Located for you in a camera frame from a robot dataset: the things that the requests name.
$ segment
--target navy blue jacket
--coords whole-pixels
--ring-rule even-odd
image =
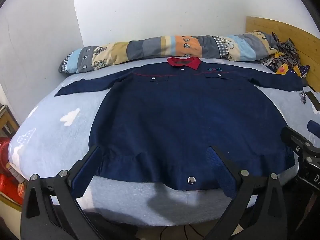
[[[254,175],[268,176],[294,165],[292,150],[280,139],[286,122],[254,85],[303,89],[295,73],[205,62],[195,70],[165,62],[76,81],[56,96],[112,88],[89,138],[89,148],[104,149],[98,176],[201,190],[219,187],[207,160],[210,145]],[[192,185],[191,176],[196,179]]]

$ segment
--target mattress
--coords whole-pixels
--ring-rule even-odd
[[[9,161],[29,179],[34,173],[40,177],[55,176],[69,170],[88,151],[92,122],[109,90],[54,97],[61,88],[74,81],[93,79],[127,68],[166,61],[166,58],[132,61],[66,78],[46,96],[28,115],[9,145]],[[230,62],[223,59],[201,59],[208,63],[222,63],[271,71],[261,64]],[[310,100],[300,101],[299,91],[287,92],[260,88],[279,109],[287,124],[320,147],[320,139],[308,132],[307,123],[320,123],[320,111]],[[279,174],[282,184],[293,178],[296,165]],[[84,196],[77,199],[82,209],[98,212],[105,218],[139,226],[169,226],[199,223],[219,218],[230,203],[221,189],[177,191],[162,183],[134,183],[94,176]],[[250,200],[253,205],[255,197]]]

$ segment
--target embroidered logo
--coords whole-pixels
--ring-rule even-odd
[[[221,68],[208,68],[208,71],[222,71]]]

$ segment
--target jacket sleeve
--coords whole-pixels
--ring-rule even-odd
[[[96,92],[102,91],[111,88],[114,83],[121,82],[124,80],[130,73],[132,73],[135,68],[129,68],[111,75],[107,75],[100,78],[95,79],[81,79],[79,81],[75,81],[63,88],[60,88],[58,93],[54,96],[61,95],[70,95],[74,93],[82,93],[82,92]]]
[[[289,70],[286,75],[266,73],[252,68],[238,69],[237,72],[252,84],[260,87],[275,88],[284,91],[303,90],[302,79],[293,70]]]

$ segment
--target light blue stripe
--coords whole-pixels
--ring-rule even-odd
[[[80,51],[81,49],[75,50],[68,58],[68,61],[67,61],[68,73],[78,73],[77,65],[78,65],[78,58],[79,58]]]
[[[257,59],[255,51],[250,47],[249,43],[235,35],[229,35],[228,38],[233,39],[240,50],[240,61],[253,61]]]
[[[176,55],[176,38],[175,36],[170,36],[171,39],[171,56]]]

